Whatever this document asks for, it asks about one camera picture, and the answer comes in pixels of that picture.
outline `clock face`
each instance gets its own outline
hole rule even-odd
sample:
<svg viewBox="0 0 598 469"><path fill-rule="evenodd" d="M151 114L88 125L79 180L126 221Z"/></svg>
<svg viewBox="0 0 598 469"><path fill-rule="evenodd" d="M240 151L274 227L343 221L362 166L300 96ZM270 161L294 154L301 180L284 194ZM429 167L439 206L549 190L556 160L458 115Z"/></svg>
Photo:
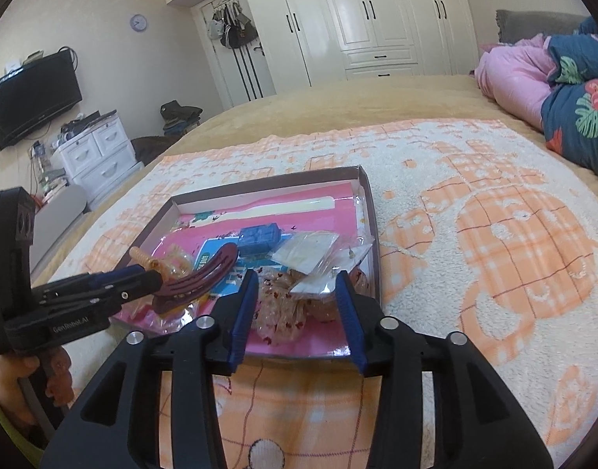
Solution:
<svg viewBox="0 0 598 469"><path fill-rule="evenodd" d="M147 18L141 14L136 14L129 20L129 25L136 32L143 32L147 29Z"/></svg>

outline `wall-mounted tv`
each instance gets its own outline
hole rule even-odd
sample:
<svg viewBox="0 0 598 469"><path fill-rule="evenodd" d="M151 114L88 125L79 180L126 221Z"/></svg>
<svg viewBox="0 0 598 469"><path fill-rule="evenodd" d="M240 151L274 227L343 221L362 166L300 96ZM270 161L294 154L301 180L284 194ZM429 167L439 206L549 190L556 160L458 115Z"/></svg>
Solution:
<svg viewBox="0 0 598 469"><path fill-rule="evenodd" d="M69 49L35 60L0 79L0 150L80 102Z"/></svg>

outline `silver screw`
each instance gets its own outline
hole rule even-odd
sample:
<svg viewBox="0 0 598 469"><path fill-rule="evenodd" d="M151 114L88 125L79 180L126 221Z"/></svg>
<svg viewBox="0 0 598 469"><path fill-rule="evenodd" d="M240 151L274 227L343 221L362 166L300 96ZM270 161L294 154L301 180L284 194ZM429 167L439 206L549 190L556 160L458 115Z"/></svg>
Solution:
<svg viewBox="0 0 598 469"><path fill-rule="evenodd" d="M133 331L127 336L126 340L128 344L135 346L144 340L144 335L140 331Z"/></svg>
<svg viewBox="0 0 598 469"><path fill-rule="evenodd" d="M197 327L201 329L212 328L215 322L212 316L201 316L196 321Z"/></svg>
<svg viewBox="0 0 598 469"><path fill-rule="evenodd" d="M397 321L395 318L383 318L379 324L381 324L381 327L383 329L397 329L399 327L399 321Z"/></svg>
<svg viewBox="0 0 598 469"><path fill-rule="evenodd" d="M451 342L456 346L463 346L469 341L469 338L460 331L451 334Z"/></svg>

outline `wardrobe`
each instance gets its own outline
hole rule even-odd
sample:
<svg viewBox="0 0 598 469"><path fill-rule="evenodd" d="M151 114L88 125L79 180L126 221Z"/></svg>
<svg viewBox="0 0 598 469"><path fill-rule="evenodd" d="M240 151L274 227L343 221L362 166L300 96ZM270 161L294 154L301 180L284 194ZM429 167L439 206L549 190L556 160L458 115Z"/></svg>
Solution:
<svg viewBox="0 0 598 469"><path fill-rule="evenodd" d="M323 82L467 74L468 0L249 0L278 93Z"/></svg>

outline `open box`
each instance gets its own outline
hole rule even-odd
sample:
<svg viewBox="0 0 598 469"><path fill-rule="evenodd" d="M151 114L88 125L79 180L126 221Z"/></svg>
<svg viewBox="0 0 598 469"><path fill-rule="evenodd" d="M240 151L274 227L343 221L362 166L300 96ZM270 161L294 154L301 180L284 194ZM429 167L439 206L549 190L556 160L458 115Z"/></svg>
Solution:
<svg viewBox="0 0 598 469"><path fill-rule="evenodd" d="M145 226L132 247L162 258L175 243L193 256L198 269L222 244L237 241L242 228L272 222L283 235L322 230L349 237L372 236L373 247L360 269L368 278L370 296L381 304L375 207L368 177L359 166L285 174L176 195ZM126 252L117 269L131 264ZM239 260L207 301L159 316L151 309L153 297L147 296L125 304L115 319L151 336L172 333L209 313L217 297L237 291L245 268L256 266L262 262ZM251 330L246 350L249 355L282 358L335 358L350 353L339 321L314 318L307 318L297 340L279 345L266 343Z"/></svg>

